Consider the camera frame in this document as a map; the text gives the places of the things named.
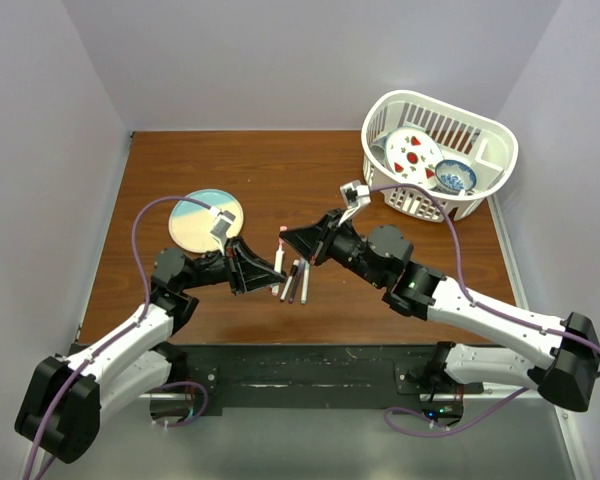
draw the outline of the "bowl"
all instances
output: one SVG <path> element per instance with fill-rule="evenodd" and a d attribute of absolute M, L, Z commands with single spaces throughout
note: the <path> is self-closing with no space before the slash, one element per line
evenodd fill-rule
<path fill-rule="evenodd" d="M 476 186 L 476 173 L 458 160 L 442 160 L 436 165 L 436 183 L 444 193 L 458 195 Z"/>

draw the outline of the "white dish rack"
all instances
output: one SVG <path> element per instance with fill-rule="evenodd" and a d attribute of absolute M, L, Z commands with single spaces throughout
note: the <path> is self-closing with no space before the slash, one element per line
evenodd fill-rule
<path fill-rule="evenodd" d="M 501 123 L 426 95 L 396 90 L 376 102 L 362 125 L 363 171 L 369 186 L 404 181 L 370 149 L 376 138 L 400 127 L 425 131 L 440 146 L 445 159 L 459 160 L 475 171 L 476 187 L 467 195 L 431 191 L 448 214 L 455 210 L 455 220 L 471 214 L 485 198 L 496 193 L 511 176 L 518 159 L 518 141 Z M 429 199 L 415 189 L 398 187 L 383 194 L 385 203 L 402 213 L 431 222 L 443 220 Z"/>

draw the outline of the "gray wall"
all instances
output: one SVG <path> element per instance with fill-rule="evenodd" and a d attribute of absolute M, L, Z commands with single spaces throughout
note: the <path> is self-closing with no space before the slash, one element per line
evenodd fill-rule
<path fill-rule="evenodd" d="M 529 303 L 600 336 L 600 1 L 562 2 L 499 120 L 520 142 L 500 199 Z M 578 423 L 600 480 L 600 381 Z"/>
<path fill-rule="evenodd" d="M 126 131 L 58 0 L 0 0 L 0 479 L 35 365 L 89 294 Z"/>
<path fill-rule="evenodd" d="M 559 0 L 63 0 L 128 129 L 358 129 L 414 89 L 494 117 Z"/>

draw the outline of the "wooden table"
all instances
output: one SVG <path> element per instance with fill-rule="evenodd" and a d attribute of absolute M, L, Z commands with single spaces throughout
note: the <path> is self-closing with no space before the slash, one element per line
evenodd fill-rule
<path fill-rule="evenodd" d="M 166 195 L 218 188 L 242 204 L 242 235 L 251 249 L 273 262 L 280 225 L 316 222 L 342 207 L 339 186 L 362 179 L 359 132 L 164 132 L 137 133 L 113 212 L 82 332 L 98 340 L 126 320 L 143 301 L 131 255 L 137 212 Z M 138 245 L 147 274 L 155 255 L 173 246 L 167 220 L 173 205 L 145 216 Z M 356 217 L 359 233 L 395 224 L 415 245 L 414 259 L 454 276 L 454 251 L 445 224 L 416 220 L 389 208 L 381 194 Z M 468 285 L 513 303 L 487 202 L 456 223 Z M 295 252 L 287 247 L 285 270 Z M 481 342 L 480 337 L 433 322 L 401 317 L 378 291 L 327 262 L 311 271 L 306 305 L 281 304 L 268 291 L 234 297 L 227 284 L 192 291 L 200 299 L 174 343 L 435 343 Z"/>

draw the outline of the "purple cable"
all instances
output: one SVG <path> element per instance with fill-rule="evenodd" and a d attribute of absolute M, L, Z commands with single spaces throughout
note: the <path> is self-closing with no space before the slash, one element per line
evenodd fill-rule
<path fill-rule="evenodd" d="M 151 294 L 150 289 L 149 289 L 149 280 L 148 280 L 147 274 L 145 273 L 144 268 L 142 266 L 142 262 L 140 260 L 140 254 L 138 253 L 138 246 L 137 246 L 137 242 L 136 242 L 136 232 L 138 230 L 138 224 L 140 223 L 140 220 L 142 219 L 144 214 L 147 212 L 147 210 L 149 210 L 151 207 L 153 207 L 154 205 L 157 205 L 158 203 L 170 202 L 170 201 L 174 201 L 174 200 L 195 203 L 196 205 L 206 208 L 207 210 L 211 210 L 210 205 L 208 205 L 204 202 L 201 202 L 199 200 L 196 200 L 194 198 L 169 196 L 169 197 L 158 198 L 156 200 L 153 200 L 152 202 L 149 202 L 147 205 L 145 205 L 145 207 L 142 210 L 140 210 L 140 212 L 138 212 L 138 215 L 136 215 L 136 219 L 133 222 L 133 227 L 131 228 L 131 251 L 133 252 L 133 258 L 135 259 L 136 265 L 138 266 L 138 270 L 140 271 L 140 277 L 142 277 L 142 285 L 144 288 L 144 306 L 142 308 L 142 312 L 140 313 L 140 316 L 138 317 L 138 321 L 142 321 L 144 319 L 144 317 L 147 315 L 147 311 L 149 310 L 149 305 L 151 303 L 151 301 L 149 299 L 149 296 Z M 118 341 L 120 338 L 125 336 L 127 333 L 129 333 L 134 328 L 135 328 L 135 325 L 131 324 L 128 327 L 124 328 L 123 330 L 119 331 L 116 335 L 114 335 L 109 340 L 107 340 L 102 345 L 100 345 L 98 348 L 96 348 L 93 351 L 93 353 L 91 354 L 91 359 L 95 359 L 104 350 L 109 348 L 113 343 Z M 23 480 L 29 480 L 31 478 L 31 472 L 33 471 L 33 463 L 35 462 L 36 455 L 38 454 L 38 449 L 40 448 L 40 443 L 42 442 L 42 436 L 44 435 L 44 430 L 47 427 L 49 420 L 51 419 L 51 415 L 53 415 L 54 410 L 58 406 L 58 403 L 60 403 L 60 400 L 62 399 L 64 394 L 67 392 L 67 390 L 69 390 L 71 385 L 73 385 L 73 382 L 75 382 L 75 380 L 78 378 L 78 375 L 80 375 L 83 372 L 83 370 L 85 368 L 87 368 L 87 365 L 89 365 L 89 363 L 90 362 L 88 359 L 85 360 L 84 362 L 82 362 L 78 366 L 78 368 L 76 368 L 73 371 L 73 373 L 71 375 L 69 375 L 69 378 L 67 378 L 67 380 L 62 384 L 62 386 L 60 387 L 58 392 L 55 394 L 55 396 L 49 403 L 49 407 L 47 407 L 47 410 L 44 413 L 42 420 L 40 421 L 40 425 L 38 426 L 38 430 L 36 431 L 36 435 L 33 438 L 31 450 L 29 451 L 29 458 L 27 459 L 27 465 L 25 467 L 24 474 L 22 476 Z M 43 466 L 40 473 L 36 476 L 36 480 L 42 478 L 42 474 L 44 474 L 46 472 L 46 470 L 49 468 L 49 466 L 51 466 L 52 462 L 53 462 L 53 457 L 51 460 L 49 460 Z"/>
<path fill-rule="evenodd" d="M 200 407 L 200 409 L 198 410 L 198 412 L 195 415 L 192 415 L 191 417 L 189 417 L 181 422 L 177 422 L 177 423 L 166 423 L 165 422 L 165 423 L 163 423 L 162 425 L 163 426 L 166 425 L 167 428 L 184 427 L 185 425 L 189 425 L 190 423 L 195 422 L 198 418 L 200 418 L 200 416 L 202 415 L 204 410 L 207 408 L 207 404 L 209 403 L 209 393 L 207 392 L 207 389 L 196 382 L 185 381 L 185 382 L 165 383 L 164 385 L 161 385 L 158 388 L 154 388 L 152 390 L 152 392 L 160 392 L 162 390 L 168 390 L 169 388 L 175 388 L 175 387 L 197 388 L 198 390 L 200 390 L 202 392 L 202 396 L 204 397 L 204 400 L 202 401 L 202 407 Z"/>
<path fill-rule="evenodd" d="M 455 247 L 455 253 L 456 253 L 456 273 L 457 273 L 457 276 L 458 276 L 458 285 L 460 286 L 460 290 L 462 291 L 462 294 L 466 297 L 466 299 L 469 300 L 469 302 L 471 302 L 473 305 L 477 306 L 478 308 L 481 308 L 482 310 L 484 310 L 486 312 L 489 312 L 489 313 L 491 313 L 493 315 L 496 315 L 496 316 L 498 316 L 500 318 L 503 318 L 503 319 L 508 320 L 510 322 L 513 322 L 513 323 L 517 323 L 518 325 L 522 325 L 522 326 L 527 327 L 527 328 L 531 328 L 531 329 L 534 329 L 534 330 L 542 331 L 542 328 L 538 327 L 534 323 L 527 322 L 526 320 L 514 317 L 513 315 L 509 315 L 508 313 L 501 312 L 500 310 L 498 310 L 496 308 L 490 307 L 489 305 L 486 305 L 486 304 L 484 304 L 482 302 L 476 302 L 473 299 L 473 296 L 471 295 L 471 293 L 469 292 L 469 289 L 467 288 L 467 285 L 465 284 L 464 275 L 462 273 L 462 252 L 460 251 L 460 240 L 458 240 L 458 233 L 456 232 L 456 229 L 453 226 L 453 222 L 451 221 L 451 218 L 449 218 L 449 214 L 444 210 L 444 208 L 442 207 L 442 205 L 440 205 L 440 202 L 438 202 L 438 200 L 436 200 L 433 197 L 433 195 L 431 195 L 426 189 L 422 188 L 419 185 L 414 185 L 412 183 L 397 183 L 397 184 L 394 184 L 394 185 L 386 185 L 386 186 L 383 186 L 383 187 L 370 188 L 369 189 L 369 194 L 376 193 L 376 192 L 381 192 L 383 190 L 390 190 L 392 188 L 401 188 L 401 187 L 413 188 L 414 190 L 417 190 L 418 192 L 420 192 L 427 199 L 429 199 L 429 201 L 433 204 L 433 206 L 436 207 L 436 209 L 438 210 L 438 212 L 440 212 L 440 214 L 444 218 L 444 221 L 446 222 L 447 226 L 449 227 L 449 231 L 451 232 L 451 237 L 453 238 L 453 245 Z M 573 340 L 575 342 L 578 342 L 578 343 L 584 345 L 585 347 L 590 348 L 591 350 L 593 350 L 594 352 L 596 352 L 598 355 L 600 355 L 600 347 L 598 345 L 596 345 L 595 343 L 590 342 L 589 340 L 587 340 L 585 338 L 579 337 L 578 335 L 574 335 L 573 333 L 570 333 L 570 332 L 561 332 L 560 330 L 556 330 L 554 328 L 547 328 L 545 331 L 546 331 L 546 333 L 550 333 L 552 335 L 558 335 L 558 336 L 561 336 L 563 338 L 568 338 L 569 340 Z M 416 412 L 414 410 L 409 410 L 409 409 L 402 408 L 402 407 L 390 407 L 387 410 L 385 410 L 385 412 L 384 412 L 384 420 L 387 423 L 387 425 L 389 425 L 391 428 L 393 428 L 394 430 L 396 430 L 396 431 L 398 431 L 400 433 L 403 433 L 405 435 L 411 435 L 411 436 L 416 436 L 416 437 L 448 437 L 450 435 L 455 435 L 456 433 L 463 432 L 463 431 L 467 430 L 468 428 L 471 428 L 472 426 L 476 425 L 478 422 L 484 420 L 486 417 L 488 417 L 489 415 L 491 415 L 493 412 L 495 412 L 496 410 L 500 409 L 501 407 L 505 406 L 511 400 L 513 400 L 514 398 L 516 398 L 518 395 L 524 393 L 526 390 L 527 390 L 526 388 L 521 388 L 519 390 L 516 390 L 511 395 L 509 395 L 508 397 L 506 397 L 502 401 L 500 401 L 497 404 L 495 404 L 493 407 L 489 408 L 488 410 L 486 410 L 482 414 L 478 415 L 476 418 L 474 418 L 473 420 L 471 420 L 470 422 L 468 422 L 466 425 L 463 425 L 463 426 L 458 427 L 458 428 L 454 428 L 453 430 L 449 430 L 449 431 L 446 431 L 446 432 L 440 432 L 440 433 L 426 433 L 426 432 L 424 432 L 424 433 L 421 433 L 421 432 L 414 432 L 414 431 L 410 431 L 410 430 L 406 430 L 406 429 L 403 429 L 401 427 L 398 427 L 397 425 L 395 425 L 394 423 L 392 423 L 391 420 L 389 420 L 389 414 L 391 412 L 409 413 L 411 415 L 415 415 L 415 416 L 424 418 L 427 421 L 431 420 L 431 419 L 425 417 L 424 415 L 419 414 L 418 412 Z"/>
<path fill-rule="evenodd" d="M 493 407 L 488 408 L 487 410 L 482 412 L 480 415 L 478 415 L 476 418 L 474 418 L 470 422 L 467 422 L 465 425 L 462 425 L 461 427 L 454 428 L 451 430 L 446 430 L 444 432 L 418 432 L 418 431 L 413 431 L 413 430 L 407 430 L 406 428 L 397 426 L 395 423 L 393 423 L 389 419 L 389 414 L 393 413 L 393 412 L 408 413 L 409 415 L 413 415 L 414 417 L 419 417 L 423 420 L 426 420 L 427 422 L 432 422 L 436 427 L 447 428 L 446 425 L 438 423 L 435 420 L 431 420 L 430 418 L 427 418 L 426 416 L 424 416 L 422 413 L 416 412 L 415 410 L 411 410 L 409 408 L 389 407 L 384 411 L 383 416 L 384 416 L 384 421 L 387 422 L 387 425 L 389 425 L 391 428 L 393 428 L 396 432 L 400 432 L 404 435 L 410 435 L 412 437 L 420 437 L 420 438 L 450 437 L 451 435 L 455 435 L 457 433 L 464 432 L 465 430 L 468 430 L 469 428 L 473 427 L 476 423 L 481 422 L 482 420 L 487 418 L 489 415 L 494 413 L 496 410 L 499 410 L 500 408 L 504 407 L 511 400 L 516 398 L 518 395 L 522 395 L 526 391 L 527 391 L 526 388 L 521 388 L 520 390 L 516 390 L 508 397 L 505 397 L 502 400 L 500 400 Z"/>

